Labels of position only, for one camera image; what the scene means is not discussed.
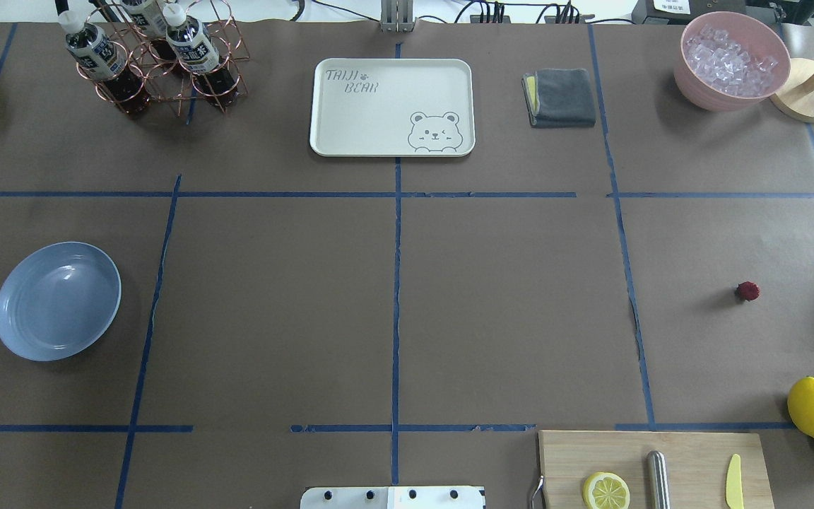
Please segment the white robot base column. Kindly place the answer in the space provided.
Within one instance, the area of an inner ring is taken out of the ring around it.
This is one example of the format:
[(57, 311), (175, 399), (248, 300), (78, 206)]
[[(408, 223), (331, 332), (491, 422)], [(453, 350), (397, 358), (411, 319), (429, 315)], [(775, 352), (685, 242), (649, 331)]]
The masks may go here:
[(485, 508), (482, 486), (351, 486), (313, 487), (300, 508)]

